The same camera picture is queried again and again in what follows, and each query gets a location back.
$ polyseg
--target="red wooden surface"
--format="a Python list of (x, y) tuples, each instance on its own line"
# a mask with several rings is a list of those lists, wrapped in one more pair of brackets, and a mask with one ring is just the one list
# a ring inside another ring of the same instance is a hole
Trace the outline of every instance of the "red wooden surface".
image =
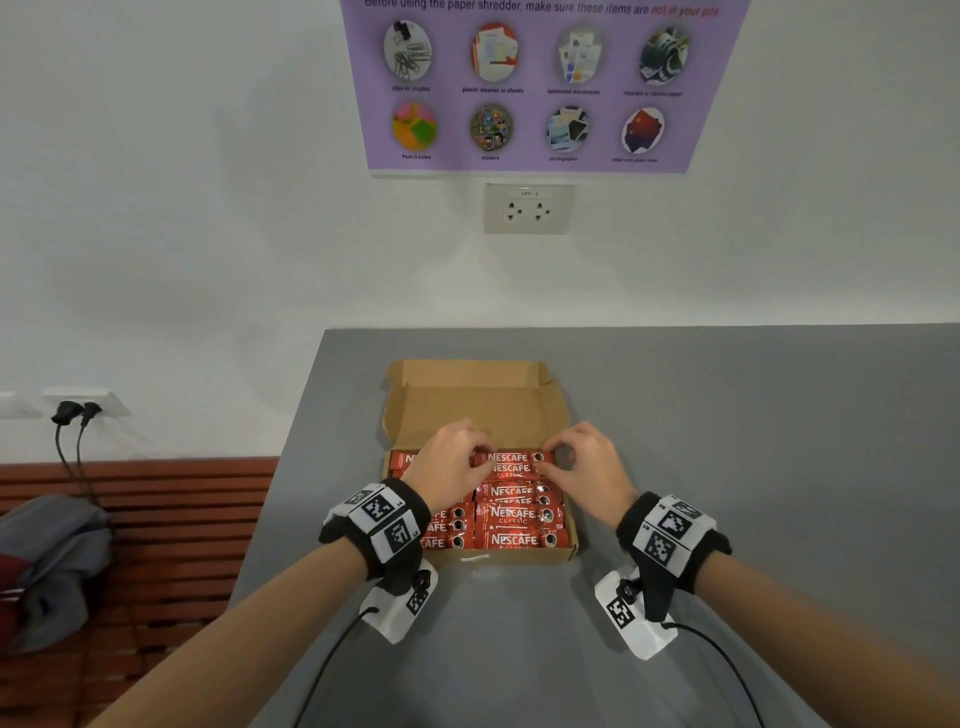
[[(103, 603), (80, 633), (0, 659), (0, 728), (85, 726), (224, 613), (276, 458), (91, 463), (117, 528)], [(77, 495), (59, 465), (0, 466), (0, 515)]]

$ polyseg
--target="open box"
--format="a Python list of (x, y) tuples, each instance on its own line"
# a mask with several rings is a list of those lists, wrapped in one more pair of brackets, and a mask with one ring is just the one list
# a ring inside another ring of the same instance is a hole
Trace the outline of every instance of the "open box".
[[(541, 361), (403, 359), (387, 368), (383, 429), (393, 449), (419, 450), (442, 426), (469, 417), (498, 449), (537, 449), (570, 424), (564, 394)], [(390, 453), (383, 476), (390, 470)], [(450, 564), (560, 564), (577, 552), (577, 526), (564, 494), (567, 548), (440, 548), (423, 555)]]

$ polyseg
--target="circular image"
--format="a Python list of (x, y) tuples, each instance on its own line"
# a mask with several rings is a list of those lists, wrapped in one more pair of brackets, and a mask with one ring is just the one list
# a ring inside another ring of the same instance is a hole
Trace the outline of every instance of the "circular image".
[(398, 20), (387, 29), (383, 57), (403, 81), (416, 81), (430, 70), (433, 48), (426, 31), (413, 20)]
[(640, 51), (640, 75), (652, 85), (669, 84), (684, 70), (689, 36), (671, 25), (657, 31)]
[(514, 120), (503, 107), (486, 104), (470, 119), (470, 136), (484, 152), (499, 149), (514, 133)]
[(666, 122), (659, 109), (647, 107), (630, 114), (627, 123), (623, 125), (620, 140), (623, 147), (632, 155), (641, 155), (657, 146), (663, 136)]
[(433, 111), (419, 101), (407, 101), (394, 111), (394, 136), (400, 146), (422, 152), (437, 138), (437, 120)]
[(487, 23), (473, 37), (473, 70), (484, 81), (503, 81), (516, 68), (519, 43), (505, 23)]
[(578, 25), (560, 36), (560, 76), (567, 84), (585, 84), (600, 67), (603, 38), (589, 25)]
[(546, 128), (546, 138), (550, 149), (561, 154), (575, 152), (587, 141), (590, 120), (587, 112), (580, 107), (561, 107), (553, 112), (550, 124)]

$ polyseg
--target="gray cloth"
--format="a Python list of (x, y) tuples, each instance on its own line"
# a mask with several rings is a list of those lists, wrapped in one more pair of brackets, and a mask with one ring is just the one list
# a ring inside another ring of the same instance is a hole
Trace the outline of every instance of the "gray cloth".
[(24, 589), (23, 622), (8, 654), (34, 652), (84, 626), (83, 583), (110, 563), (107, 513), (86, 500), (42, 496), (0, 518), (0, 552), (33, 565), (16, 581)]

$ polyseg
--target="poster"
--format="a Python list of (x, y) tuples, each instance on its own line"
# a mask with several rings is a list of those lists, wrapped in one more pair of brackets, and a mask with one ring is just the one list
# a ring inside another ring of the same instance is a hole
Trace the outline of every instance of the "poster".
[(750, 0), (341, 0), (372, 172), (682, 173)]

